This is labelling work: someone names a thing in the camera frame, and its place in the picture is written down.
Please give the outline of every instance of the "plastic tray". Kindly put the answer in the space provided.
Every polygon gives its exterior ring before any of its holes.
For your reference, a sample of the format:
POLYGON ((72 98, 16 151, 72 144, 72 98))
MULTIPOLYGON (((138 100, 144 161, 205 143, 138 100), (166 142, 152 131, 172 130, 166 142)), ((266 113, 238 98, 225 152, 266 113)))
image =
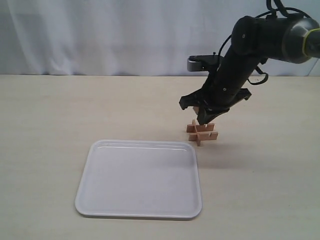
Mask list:
POLYGON ((97 141, 75 207, 91 217, 192 219, 202 209, 195 149, 183 142, 97 141))

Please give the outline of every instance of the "beige table surface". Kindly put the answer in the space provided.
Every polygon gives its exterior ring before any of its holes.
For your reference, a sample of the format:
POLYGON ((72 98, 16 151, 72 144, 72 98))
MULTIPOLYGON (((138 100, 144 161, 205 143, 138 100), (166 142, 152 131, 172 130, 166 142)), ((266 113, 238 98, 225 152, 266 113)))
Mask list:
POLYGON ((271 77, 194 145, 192 221, 91 219, 74 207, 92 143, 187 141, 180 96, 204 77, 0 76, 0 240, 318 240, 320 77, 271 77))

